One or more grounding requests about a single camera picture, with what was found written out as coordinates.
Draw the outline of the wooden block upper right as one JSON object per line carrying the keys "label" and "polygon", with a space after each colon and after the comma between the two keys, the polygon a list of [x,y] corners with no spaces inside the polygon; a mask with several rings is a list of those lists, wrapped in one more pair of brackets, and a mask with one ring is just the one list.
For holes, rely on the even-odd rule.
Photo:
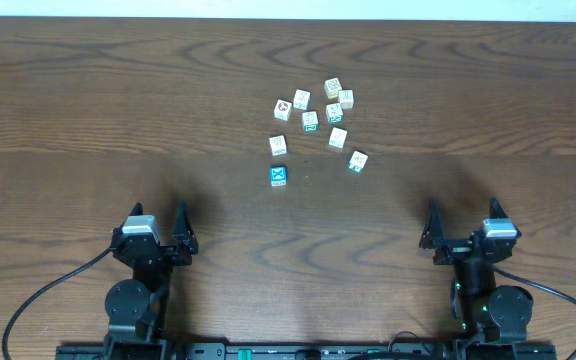
{"label": "wooden block upper right", "polygon": [[338,103],[342,109],[352,109],[354,107],[354,92],[352,90],[340,90],[338,92]]}

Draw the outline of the wooden block upper left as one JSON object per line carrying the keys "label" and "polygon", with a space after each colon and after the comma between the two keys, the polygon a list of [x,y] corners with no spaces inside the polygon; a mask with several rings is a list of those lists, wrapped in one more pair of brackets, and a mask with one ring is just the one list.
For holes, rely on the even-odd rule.
{"label": "wooden block upper left", "polygon": [[306,90],[297,89],[293,98],[293,107],[298,110],[307,111],[311,99],[311,93]]}

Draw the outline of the wooden block teal side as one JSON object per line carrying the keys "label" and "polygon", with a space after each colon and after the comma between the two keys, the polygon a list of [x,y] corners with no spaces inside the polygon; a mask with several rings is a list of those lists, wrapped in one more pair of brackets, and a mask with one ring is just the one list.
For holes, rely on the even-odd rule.
{"label": "wooden block teal side", "polygon": [[360,151],[354,151],[348,162],[348,168],[356,173],[362,173],[367,160],[367,154]]}

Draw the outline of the wooden block red picture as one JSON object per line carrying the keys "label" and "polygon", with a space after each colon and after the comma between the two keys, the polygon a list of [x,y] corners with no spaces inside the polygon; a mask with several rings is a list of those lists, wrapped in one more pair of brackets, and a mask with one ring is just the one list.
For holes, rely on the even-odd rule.
{"label": "wooden block red picture", "polygon": [[288,121],[292,112],[292,103],[279,99],[274,107],[274,117]]}

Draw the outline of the wooden block near blue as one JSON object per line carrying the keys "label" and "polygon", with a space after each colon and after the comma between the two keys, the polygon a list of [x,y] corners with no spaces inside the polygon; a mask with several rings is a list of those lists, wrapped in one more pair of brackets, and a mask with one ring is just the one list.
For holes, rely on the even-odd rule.
{"label": "wooden block near blue", "polygon": [[273,156],[285,155],[287,153],[287,144],[284,135],[270,137],[269,145]]}

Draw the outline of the blue letter block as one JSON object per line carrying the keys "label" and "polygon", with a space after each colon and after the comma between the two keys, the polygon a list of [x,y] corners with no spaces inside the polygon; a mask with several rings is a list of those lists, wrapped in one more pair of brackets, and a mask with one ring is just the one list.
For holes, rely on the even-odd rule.
{"label": "blue letter block", "polygon": [[287,184],[287,168],[285,166],[271,167],[269,177],[272,187],[285,186]]}

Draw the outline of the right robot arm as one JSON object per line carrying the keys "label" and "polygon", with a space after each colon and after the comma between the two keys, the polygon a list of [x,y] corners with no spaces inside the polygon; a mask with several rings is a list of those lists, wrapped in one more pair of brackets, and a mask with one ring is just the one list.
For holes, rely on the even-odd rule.
{"label": "right robot arm", "polygon": [[481,344],[512,344],[527,339],[532,295],[522,287],[496,284],[492,266],[512,256],[521,232],[497,199],[489,217],[466,238],[445,236],[438,202],[429,206],[419,247],[434,251],[433,263],[454,269],[451,311],[465,324],[466,336]]}

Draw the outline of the wooden block red number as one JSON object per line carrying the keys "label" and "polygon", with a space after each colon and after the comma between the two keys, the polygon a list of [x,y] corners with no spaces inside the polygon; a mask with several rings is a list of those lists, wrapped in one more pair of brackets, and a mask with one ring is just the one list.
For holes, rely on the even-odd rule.
{"label": "wooden block red number", "polygon": [[344,147],[347,135],[347,130],[333,127],[330,133],[328,144],[333,148],[342,149]]}

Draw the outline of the wooden block yellow edge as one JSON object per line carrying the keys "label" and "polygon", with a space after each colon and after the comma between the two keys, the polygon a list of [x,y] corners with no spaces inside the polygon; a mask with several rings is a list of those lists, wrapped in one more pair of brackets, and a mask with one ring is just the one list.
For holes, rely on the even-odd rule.
{"label": "wooden block yellow edge", "polygon": [[342,90],[343,88],[338,78],[327,79],[324,82],[324,91],[328,99],[337,98],[339,92]]}

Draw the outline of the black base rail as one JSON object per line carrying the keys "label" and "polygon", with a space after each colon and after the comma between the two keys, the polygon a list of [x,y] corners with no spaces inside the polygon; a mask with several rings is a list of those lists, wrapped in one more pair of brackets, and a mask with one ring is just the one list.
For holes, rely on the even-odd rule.
{"label": "black base rail", "polygon": [[223,343],[63,345],[56,348],[56,360],[178,359],[178,360],[344,360],[372,354],[385,359],[389,353],[413,359],[516,359],[556,360],[552,345],[471,345],[455,352],[449,345],[404,342],[389,345],[226,345]]}

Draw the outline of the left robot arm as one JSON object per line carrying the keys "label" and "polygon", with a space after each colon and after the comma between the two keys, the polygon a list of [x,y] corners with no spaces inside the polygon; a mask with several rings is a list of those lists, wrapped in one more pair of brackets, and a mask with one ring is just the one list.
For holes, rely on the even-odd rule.
{"label": "left robot arm", "polygon": [[132,270],[132,277],[116,283],[105,298],[113,341],[153,343],[162,336],[172,272],[190,265],[199,250],[184,202],[176,210],[172,239],[171,245],[161,242],[156,218],[146,215],[141,203],[113,230],[111,253]]}

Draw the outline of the wooden block green letter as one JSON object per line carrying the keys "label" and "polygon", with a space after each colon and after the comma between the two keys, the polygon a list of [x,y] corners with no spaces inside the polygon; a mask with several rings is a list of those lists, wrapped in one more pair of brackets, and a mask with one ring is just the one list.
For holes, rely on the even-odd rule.
{"label": "wooden block green letter", "polygon": [[319,121],[316,111],[308,111],[302,113],[302,128],[305,132],[313,132],[318,130]]}

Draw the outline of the wooden block teal letter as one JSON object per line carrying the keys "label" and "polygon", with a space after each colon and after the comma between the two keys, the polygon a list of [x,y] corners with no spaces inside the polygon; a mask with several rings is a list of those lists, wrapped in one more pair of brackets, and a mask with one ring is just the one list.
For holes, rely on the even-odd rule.
{"label": "wooden block teal letter", "polygon": [[344,119],[344,114],[342,107],[339,103],[327,104],[325,108],[327,121],[332,123],[342,122]]}

